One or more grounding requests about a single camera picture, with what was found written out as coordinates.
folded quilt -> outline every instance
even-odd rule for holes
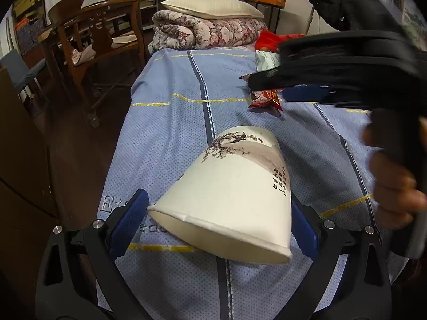
[[[153,15],[154,38],[150,54],[163,48],[176,50],[244,46],[255,42],[267,26],[255,18],[206,20],[170,10]]]

paper cup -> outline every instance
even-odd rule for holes
[[[170,233],[241,262],[292,258],[289,175],[274,135],[255,126],[222,132],[148,214]]]

pillow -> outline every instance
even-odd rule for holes
[[[203,19],[264,18],[254,6],[240,0],[165,0],[162,5]]]

blue blanket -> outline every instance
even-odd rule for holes
[[[98,218],[124,205],[138,188],[151,204],[225,129],[255,125],[280,144],[295,196],[341,227],[380,230],[390,279],[405,260],[388,252],[390,232],[375,222],[372,148],[359,140],[367,112],[282,101],[283,113],[248,109],[243,74],[256,71],[255,53],[241,50],[155,53],[132,87],[132,103],[105,182]],[[157,319],[273,319],[311,265],[292,238],[288,265],[252,265],[189,247],[152,219],[141,223],[116,265],[135,296]],[[342,255],[318,309],[328,306],[347,256]],[[98,290],[99,304],[108,305]]]

chair seat cushion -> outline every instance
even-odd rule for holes
[[[111,44],[111,49],[117,49],[125,46],[126,44],[136,41],[136,36],[133,31],[123,34],[119,37],[113,38],[113,43]],[[92,44],[86,47],[82,52],[79,52],[77,49],[73,50],[72,59],[74,66],[79,66],[88,61],[91,61],[97,53],[92,48]]]

